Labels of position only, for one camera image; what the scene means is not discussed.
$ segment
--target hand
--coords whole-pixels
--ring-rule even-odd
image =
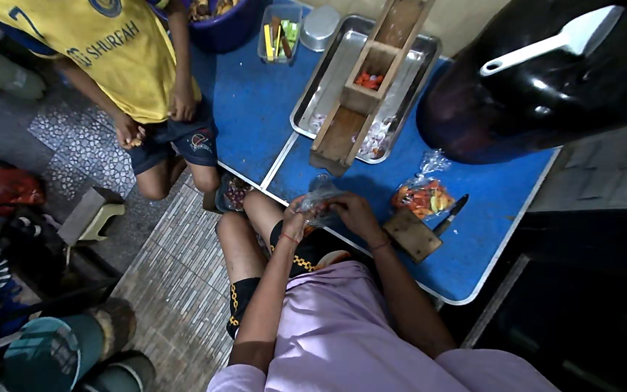
[[[292,237],[297,242],[304,238],[304,226],[314,216],[311,211],[296,212],[304,196],[306,195],[294,199],[284,210],[284,222],[282,223],[282,234]]]
[[[330,199],[329,202],[330,209],[340,215],[345,226],[365,240],[369,247],[374,248],[388,241],[369,202],[362,196],[346,192],[342,196]]]
[[[192,91],[192,79],[180,82],[176,78],[173,94],[169,103],[169,116],[175,121],[192,121],[195,116],[195,95]]]
[[[135,140],[144,140],[146,136],[144,127],[140,126],[132,117],[122,113],[115,116],[113,122],[115,122],[115,136],[117,136],[118,143],[123,149],[130,150],[136,147]]]

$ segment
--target green bucket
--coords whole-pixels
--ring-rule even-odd
[[[40,317],[21,332],[4,354],[10,392],[68,392],[103,350],[103,331],[90,315]]]
[[[143,354],[132,355],[110,363],[95,377],[88,377],[80,384],[81,391],[88,392],[146,392],[156,377],[156,370]]]

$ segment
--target yellow stick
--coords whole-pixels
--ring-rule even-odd
[[[274,41],[274,56],[279,57],[279,36],[282,33],[282,26],[277,27],[277,40]]]
[[[272,38],[270,38],[270,25],[266,24],[263,26],[263,32],[265,33],[266,39],[266,54],[268,61],[274,61],[274,56],[272,55]]]

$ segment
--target yellow t-shirt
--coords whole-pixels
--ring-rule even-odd
[[[140,123],[167,119],[176,55],[147,1],[0,0],[0,22],[74,60],[111,100]],[[34,53],[44,55],[45,50]],[[199,88],[193,81],[197,99]]]

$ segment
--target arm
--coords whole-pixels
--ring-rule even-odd
[[[115,123],[115,133],[120,147],[124,149],[132,148],[130,142],[133,139],[144,138],[144,129],[139,124],[122,111],[111,100],[107,94],[100,89],[98,84],[82,68],[74,63],[70,58],[64,57],[55,60],[55,67],[61,72],[69,82],[74,85],[82,94],[89,97],[94,103],[100,106]]]
[[[169,21],[173,50],[176,53],[176,84],[173,87],[173,107],[169,115],[177,121],[189,121],[195,112],[195,96],[190,74],[187,11],[181,0],[170,0],[164,11]]]
[[[274,343],[294,251],[304,235],[306,216],[293,212],[296,205],[295,200],[285,211],[282,237],[267,263],[253,297],[248,302],[231,349],[229,366],[242,363],[255,366],[267,374],[274,354]]]
[[[373,250],[374,264],[384,287],[389,311],[396,320],[398,336],[434,359],[456,348],[427,294],[398,259],[388,237],[379,227],[369,202],[353,193],[336,197],[331,205],[345,225]]]

